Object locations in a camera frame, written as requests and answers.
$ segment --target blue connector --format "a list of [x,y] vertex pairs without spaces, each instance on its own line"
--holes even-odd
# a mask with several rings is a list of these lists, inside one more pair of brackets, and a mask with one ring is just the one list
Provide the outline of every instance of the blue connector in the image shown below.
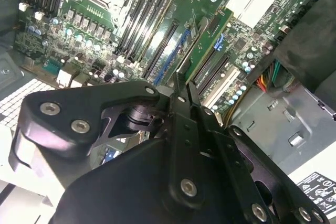
[[154,85],[158,85],[158,84],[161,82],[161,80],[162,80],[162,78],[163,78],[163,76],[164,76],[164,73],[167,71],[167,69],[168,69],[170,63],[175,59],[175,57],[176,57],[176,55],[177,55],[177,53],[178,53],[178,50],[179,50],[180,45],[183,45],[183,44],[184,44],[184,42],[186,41],[187,36],[188,36],[189,34],[190,34],[190,30],[189,30],[189,29],[187,29],[186,31],[184,31],[184,33],[183,33],[183,35],[182,35],[180,41],[176,44],[175,49],[172,51],[172,53],[171,53],[171,54],[169,55],[169,57],[167,58],[167,60],[166,60],[166,62],[164,63],[163,67],[161,68],[161,70],[160,70],[158,76],[156,76],[156,78],[155,78],[155,80],[154,80]]

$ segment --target black mounting arm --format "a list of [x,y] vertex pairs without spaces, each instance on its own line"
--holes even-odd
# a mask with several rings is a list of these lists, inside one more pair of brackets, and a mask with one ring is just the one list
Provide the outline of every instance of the black mounting arm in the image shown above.
[[[219,126],[195,85],[175,78],[172,95],[137,81],[24,99],[9,161],[55,186],[51,223],[329,223],[243,131]],[[151,139],[92,170],[92,148],[138,131]]]

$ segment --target warning label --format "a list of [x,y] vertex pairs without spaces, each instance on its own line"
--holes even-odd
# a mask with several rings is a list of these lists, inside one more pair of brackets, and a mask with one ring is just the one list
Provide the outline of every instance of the warning label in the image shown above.
[[336,210],[336,183],[319,173],[313,173],[297,184],[326,214]]

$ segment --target green circuit board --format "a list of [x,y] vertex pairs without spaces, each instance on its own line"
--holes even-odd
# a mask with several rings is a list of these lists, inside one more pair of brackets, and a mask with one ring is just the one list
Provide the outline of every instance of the green circuit board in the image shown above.
[[[36,7],[38,1],[22,0],[28,8],[19,12],[15,48],[27,56],[25,68],[54,80],[65,63],[96,83],[114,73],[114,81],[167,85],[179,71],[186,82],[203,85],[202,101],[234,67],[240,74],[214,103],[214,110],[223,112],[248,85],[248,73],[267,57],[265,44],[280,43],[279,34],[288,32],[286,24],[308,0],[271,0],[264,13],[247,7],[250,13],[239,17],[230,1],[130,0],[116,13],[97,0],[59,0],[53,14],[39,20],[34,13],[44,9]],[[254,13],[260,18],[253,23]],[[76,60],[78,54],[83,57]],[[101,66],[97,76],[90,75],[95,64]]]

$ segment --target motherboard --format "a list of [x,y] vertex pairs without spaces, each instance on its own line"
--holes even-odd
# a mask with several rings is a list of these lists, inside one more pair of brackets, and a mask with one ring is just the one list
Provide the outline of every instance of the motherboard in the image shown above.
[[223,113],[317,0],[22,0],[14,47],[57,88],[194,81]]

